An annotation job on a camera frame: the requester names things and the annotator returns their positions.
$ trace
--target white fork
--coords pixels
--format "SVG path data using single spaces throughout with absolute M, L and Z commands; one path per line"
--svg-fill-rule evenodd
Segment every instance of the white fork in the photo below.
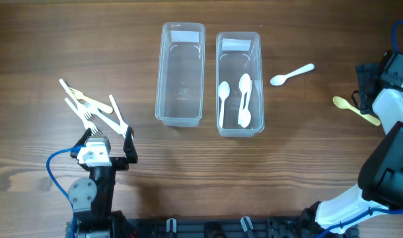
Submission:
M 114 122 L 113 120 L 109 119 L 107 116 L 103 115 L 98 107 L 96 105 L 93 105 L 91 103 L 85 102 L 84 106 L 86 106 L 88 108 L 88 110 L 90 111 L 91 114 L 94 114 L 96 116 L 98 116 L 100 119 L 102 119 L 108 126 L 110 126 L 116 133 L 118 134 L 122 134 L 122 130 L 120 125 L 118 125 L 116 122 Z
M 112 95 L 109 95 L 109 99 L 110 99 L 110 103 L 112 103 L 116 116 L 118 117 L 118 119 L 120 121 L 121 132 L 122 132 L 123 137 L 125 138 L 125 136 L 127 134 L 128 125 L 124 122 L 124 120 L 122 120 L 120 109 L 118 108 L 118 105 L 116 104 L 114 97 Z M 134 140 L 132 131 L 131 131 L 131 139 Z
M 102 132 L 96 127 L 96 125 L 90 121 L 88 121 L 76 108 L 75 106 L 72 104 L 72 102 L 68 99 L 65 98 L 65 102 L 67 102 L 68 106 L 72 109 L 72 111 L 74 111 L 76 113 L 76 115 L 83 121 L 84 127 L 90 128 L 91 129 L 91 133 L 95 136 L 101 136 Z
M 61 83 L 63 89 L 67 92 L 67 94 L 74 100 L 75 104 L 77 105 L 77 110 L 79 113 L 81 113 L 87 120 L 92 120 L 91 113 L 87 110 L 87 107 L 82 105 L 77 98 L 74 96 L 72 93 L 71 89 L 69 89 L 68 85 L 65 83 L 63 79 L 60 79 L 59 82 Z

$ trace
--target plastic cutlery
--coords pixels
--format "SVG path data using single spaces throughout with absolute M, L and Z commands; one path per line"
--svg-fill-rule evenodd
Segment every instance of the plastic cutlery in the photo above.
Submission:
M 223 128 L 223 113 L 224 113 L 224 103 L 225 99 L 229 96 L 229 84 L 227 82 L 222 82 L 218 88 L 219 98 L 221 99 L 221 112 L 219 113 L 219 126 Z
M 116 116 L 118 117 L 118 120 L 120 121 L 121 133 L 122 133 L 123 137 L 125 138 L 125 136 L 127 134 L 128 125 L 124 122 L 124 120 L 122 120 L 121 112 L 120 112 L 120 109 L 118 108 L 118 105 L 115 102 L 114 96 L 109 95 L 109 99 L 110 99 L 110 103 L 112 103 L 112 106 L 114 107 Z M 134 140 L 134 136 L 133 136 L 132 132 L 131 132 L 131 139 Z
M 359 116 L 362 118 L 366 119 L 368 122 L 372 123 L 375 126 L 381 125 L 381 121 L 378 118 L 375 118 L 374 116 L 371 115 L 363 115 L 360 113 L 359 109 L 355 108 L 354 106 L 350 105 L 350 103 L 346 100 L 343 99 L 342 97 L 334 96 L 332 99 L 334 101 L 335 106 L 341 109 L 350 109 L 353 112 L 357 113 Z
M 93 105 L 91 103 L 86 102 L 84 104 L 86 106 L 91 114 L 94 114 L 98 116 L 100 119 L 102 119 L 108 126 L 110 126 L 116 133 L 122 135 L 121 127 L 118 125 L 116 122 L 113 120 L 109 119 L 107 116 L 103 115 L 98 109 L 96 105 Z
M 238 124 L 239 125 L 241 125 L 241 112 L 244 109 L 243 106 L 244 106 L 244 96 L 245 96 L 245 94 L 247 94 L 245 104 L 247 104 L 247 101 L 250 100 L 249 96 L 251 95 L 251 92 L 250 92 L 250 94 L 248 94 L 248 92 L 251 90 L 251 87 L 252 87 L 251 86 L 252 85 L 251 81 L 252 80 L 250 79 L 250 76 L 247 73 L 245 73 L 245 74 L 243 74 L 241 76 L 240 83 L 238 84 L 238 87 L 239 87 L 239 89 L 241 91 L 240 110 L 238 112 Z
M 67 92 L 67 94 L 74 100 L 75 104 L 77 105 L 77 110 L 83 114 L 83 116 L 87 119 L 90 120 L 92 118 L 91 113 L 87 110 L 87 107 L 82 105 L 77 98 L 74 96 L 74 94 L 71 92 L 71 89 L 69 89 L 68 85 L 65 83 L 63 79 L 60 79 L 59 82 L 61 83 L 63 89 Z
M 86 100 L 87 102 L 91 103 L 92 105 L 97 106 L 99 109 L 101 109 L 102 111 L 104 111 L 105 113 L 108 113 L 108 114 L 111 114 L 114 111 L 114 109 L 111 106 L 108 106 L 104 103 L 91 99 L 91 98 L 85 96 L 83 92 L 78 91 L 77 89 L 73 89 L 71 87 L 69 89 L 71 89 L 71 92 L 74 94 L 74 96 L 78 100 Z
M 252 119 L 252 115 L 250 111 L 248 111 L 248 103 L 250 102 L 250 96 L 252 94 L 252 86 L 253 86 L 253 81 L 250 82 L 250 90 L 247 92 L 247 100 L 246 100 L 246 106 L 244 109 L 240 112 L 240 125 L 243 128 L 246 128 Z
M 96 127 L 96 125 L 90 121 L 88 121 L 72 104 L 72 102 L 68 99 L 65 98 L 65 102 L 67 102 L 68 106 L 76 113 L 76 115 L 83 121 L 84 128 L 90 128 L 91 133 L 95 136 L 101 136 L 102 132 Z
M 273 86 L 280 86 L 280 85 L 283 85 L 288 78 L 294 77 L 294 76 L 302 74 L 302 73 L 309 72 L 313 69 L 314 69 L 314 64 L 310 63 L 308 65 L 302 66 L 301 68 L 299 68 L 287 75 L 276 75 L 275 77 L 273 77 L 270 80 L 270 83 Z

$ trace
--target yellow spoon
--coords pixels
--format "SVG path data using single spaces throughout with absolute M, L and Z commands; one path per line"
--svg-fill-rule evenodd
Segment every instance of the yellow spoon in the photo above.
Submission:
M 375 118 L 374 116 L 371 116 L 371 115 L 368 115 L 368 114 L 363 115 L 362 113 L 360 113 L 359 109 L 357 109 L 354 106 L 350 105 L 347 102 L 346 99 L 343 99 L 342 97 L 334 96 L 334 98 L 332 100 L 334 101 L 335 106 L 337 106 L 338 108 L 350 109 L 353 112 L 357 113 L 362 118 L 364 118 L 367 121 L 369 121 L 370 123 L 372 123 L 373 125 L 375 125 L 375 126 L 381 125 L 381 121 L 378 118 Z

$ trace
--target plastic fork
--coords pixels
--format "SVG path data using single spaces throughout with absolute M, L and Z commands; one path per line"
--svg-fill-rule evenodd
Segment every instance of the plastic fork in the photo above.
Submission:
M 90 128 L 91 129 L 91 133 L 95 136 L 101 136 L 102 132 L 96 127 L 96 125 L 90 121 L 88 121 L 83 114 L 81 114 L 74 106 L 74 104 L 72 104 L 72 102 L 68 99 L 65 98 L 65 102 L 67 102 L 68 106 L 72 109 L 72 111 L 74 111 L 76 113 L 76 115 L 83 121 L 84 124 L 84 128 Z
M 116 104 L 114 97 L 112 95 L 109 95 L 109 99 L 110 99 L 110 103 L 114 107 L 116 116 L 118 117 L 118 119 L 120 121 L 122 136 L 125 138 L 125 136 L 127 134 L 128 125 L 124 122 L 124 120 L 122 120 L 120 109 L 118 108 L 118 105 Z M 134 136 L 133 136 L 132 132 L 131 132 L 131 139 L 134 140 Z
M 78 110 L 79 113 L 81 113 L 87 120 L 92 120 L 92 115 L 91 113 L 87 110 L 87 107 L 82 105 L 77 98 L 74 96 L 74 94 L 71 92 L 71 89 L 69 89 L 68 85 L 65 83 L 63 79 L 60 79 L 59 82 L 61 83 L 63 89 L 67 92 L 67 94 L 74 100 L 75 104 L 77 105 L 76 109 Z
M 99 108 L 96 105 L 93 105 L 91 103 L 85 102 L 84 106 L 86 106 L 91 114 L 94 114 L 98 116 L 100 119 L 102 119 L 108 126 L 110 126 L 116 133 L 122 135 L 121 127 L 111 119 L 109 119 L 107 116 L 103 115 L 100 111 Z
M 98 102 L 94 99 L 89 98 L 88 96 L 84 95 L 83 92 L 77 90 L 77 89 L 73 89 L 73 88 L 69 88 L 71 89 L 71 92 L 74 94 L 74 96 L 78 99 L 78 100 L 86 100 L 87 102 L 95 105 L 96 107 L 98 107 L 99 109 L 101 109 L 102 111 L 104 111 L 107 114 L 111 114 L 114 109 L 111 106 L 108 106 L 104 103 Z

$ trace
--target wooden surface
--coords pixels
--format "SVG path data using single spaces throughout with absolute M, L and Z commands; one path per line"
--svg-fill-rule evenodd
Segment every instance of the wooden surface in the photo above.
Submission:
M 115 210 L 128 218 L 297 215 L 356 183 L 384 136 L 337 109 L 356 89 L 354 67 L 379 61 L 403 1 L 187 1 L 0 5 L 0 237 L 63 237 L 71 206 L 51 182 L 46 159 L 84 132 L 63 101 L 65 79 L 109 103 L 133 126 L 139 163 L 118 173 Z M 161 27 L 206 28 L 203 117 L 197 128 L 155 118 Z M 254 31 L 262 41 L 265 130 L 222 138 L 215 115 L 215 41 Z M 403 51 L 403 27 L 398 44 Z M 312 73 L 272 87 L 270 78 L 307 63 Z M 100 120 L 113 155 L 123 138 Z M 65 189 L 87 177 L 60 155 L 52 171 Z M 403 237 L 403 216 L 361 224 L 361 237 Z

